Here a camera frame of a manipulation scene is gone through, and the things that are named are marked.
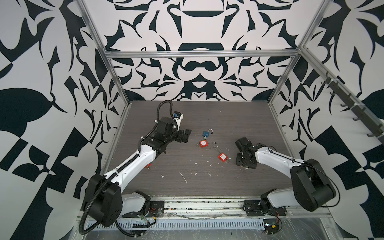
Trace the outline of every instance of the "coat hook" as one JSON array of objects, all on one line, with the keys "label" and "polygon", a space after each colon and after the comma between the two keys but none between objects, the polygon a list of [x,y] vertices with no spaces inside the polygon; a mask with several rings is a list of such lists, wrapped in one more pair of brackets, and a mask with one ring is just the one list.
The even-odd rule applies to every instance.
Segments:
[{"label": "coat hook", "polygon": [[378,133],[367,134],[368,137],[377,137],[378,135],[380,134]]}]

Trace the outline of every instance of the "white debris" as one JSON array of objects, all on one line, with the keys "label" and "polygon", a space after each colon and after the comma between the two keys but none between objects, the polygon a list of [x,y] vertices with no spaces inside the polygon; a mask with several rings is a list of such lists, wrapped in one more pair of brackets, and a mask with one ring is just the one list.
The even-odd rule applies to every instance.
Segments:
[{"label": "white debris", "polygon": [[185,184],[188,184],[187,180],[185,179],[185,177],[183,176],[183,174],[181,174],[181,172],[179,172],[180,175],[184,178],[184,181],[185,181]]}]

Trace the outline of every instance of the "wooden table surface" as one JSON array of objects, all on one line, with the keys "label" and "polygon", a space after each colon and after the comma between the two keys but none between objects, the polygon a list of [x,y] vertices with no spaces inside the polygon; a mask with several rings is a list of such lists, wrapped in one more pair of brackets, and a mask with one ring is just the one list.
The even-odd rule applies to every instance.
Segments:
[{"label": "wooden table surface", "polygon": [[[154,125],[159,103],[133,101],[109,169],[137,149],[140,137]],[[173,111],[184,114],[180,129],[192,130],[188,143],[170,143],[167,153],[154,160],[150,170],[142,169],[124,194],[140,190],[147,195],[260,196],[273,188],[291,187],[287,176],[266,165],[258,164],[256,169],[235,165],[235,141],[244,136],[289,155],[267,102],[175,101]],[[168,103],[162,106],[161,117],[169,117]],[[214,134],[208,142],[216,142],[230,162],[220,161],[213,148],[196,146],[210,128]]]}]

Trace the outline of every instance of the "black and white patterned wall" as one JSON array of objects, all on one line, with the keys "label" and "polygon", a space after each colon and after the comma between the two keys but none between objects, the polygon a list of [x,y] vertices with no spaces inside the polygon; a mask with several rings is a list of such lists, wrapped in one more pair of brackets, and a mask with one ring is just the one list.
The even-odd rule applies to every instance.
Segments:
[{"label": "black and white patterned wall", "polygon": [[[86,0],[108,51],[295,49],[321,0]],[[267,100],[288,57],[115,59],[130,100]]]},{"label": "black and white patterned wall", "polygon": [[134,58],[112,64],[130,100],[268,100],[289,57]]},{"label": "black and white patterned wall", "polygon": [[73,0],[0,3],[1,239],[67,239],[124,102]]},{"label": "black and white patterned wall", "polygon": [[[384,3],[335,0],[308,44],[345,85],[383,119]],[[320,161],[341,192],[330,208],[350,238],[384,237],[384,146],[301,58],[273,102],[295,157]],[[330,201],[335,204],[338,197]]]},{"label": "black and white patterned wall", "polygon": [[292,49],[320,0],[86,0],[107,50]]}]

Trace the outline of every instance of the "aluminum frame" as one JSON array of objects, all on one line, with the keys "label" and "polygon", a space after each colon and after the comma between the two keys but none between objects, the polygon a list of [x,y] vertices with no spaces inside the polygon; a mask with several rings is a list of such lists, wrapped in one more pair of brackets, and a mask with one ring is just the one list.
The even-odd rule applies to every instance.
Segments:
[{"label": "aluminum frame", "polygon": [[96,44],[96,47],[100,53],[101,59],[103,60],[104,65],[107,68],[108,72],[111,74],[113,83],[115,84],[116,88],[118,89],[118,92],[119,92],[122,100],[124,101],[124,104],[126,106],[128,106],[130,101],[129,101],[127,95],[125,94],[125,91],[121,85],[120,78],[117,76],[115,69],[111,64],[111,60],[105,56],[103,42],[100,39],[100,35],[96,30],[96,27],[92,21],[91,15],[87,9],[87,6],[86,6],[84,0],[75,0],[75,2],[76,2],[76,5],[77,5],[80,13],[81,13],[84,24],[87,26],[87,28],[89,30],[89,33],[92,37],[92,40]]},{"label": "aluminum frame", "polygon": [[321,63],[321,61],[313,55],[306,47],[300,47],[298,53],[313,67],[313,69],[325,80],[328,77],[337,79],[331,71]]},{"label": "aluminum frame", "polygon": [[344,239],[333,218],[321,218],[321,223],[329,240]]},{"label": "aluminum frame", "polygon": [[271,110],[272,116],[276,122],[277,128],[279,129],[279,132],[281,134],[281,137],[283,138],[285,146],[287,147],[288,153],[290,154],[290,156],[297,158],[297,159],[300,159],[301,157],[299,155],[294,155],[294,153],[292,152],[291,146],[289,145],[288,139],[287,139],[287,137],[283,131],[283,127],[281,126],[281,124],[279,122],[275,107],[269,104],[269,109]]},{"label": "aluminum frame", "polygon": [[109,147],[107,158],[106,158],[105,163],[104,163],[104,165],[100,171],[100,174],[102,174],[102,175],[108,171],[108,167],[111,164],[113,154],[115,153],[115,150],[116,150],[117,144],[119,142],[122,130],[124,129],[125,121],[127,120],[129,110],[131,109],[131,105],[132,105],[132,103],[130,103],[128,106],[124,107],[124,110],[122,112],[122,115],[121,115],[121,118],[119,121],[118,128],[116,129],[115,135],[113,136],[113,139],[112,139],[112,144]]},{"label": "aluminum frame", "polygon": [[[333,2],[333,0],[323,0],[313,17],[310,25],[308,26],[303,38],[301,39],[299,45],[297,46],[297,51],[302,48],[303,46],[306,46],[307,43],[311,40],[315,30],[317,27],[320,25],[321,21],[324,18],[325,12],[327,11],[329,5]],[[281,88],[285,84],[285,82],[288,79],[289,74],[292,72],[293,68],[296,66],[300,56],[296,55],[294,58],[291,59],[287,67],[285,68],[283,75],[280,77],[280,79],[277,82],[276,87],[274,88],[271,96],[268,99],[268,102],[270,104],[273,104],[273,101],[276,99],[278,96],[279,92],[281,91]]]},{"label": "aluminum frame", "polygon": [[107,58],[202,58],[295,56],[297,50],[105,51]]}]

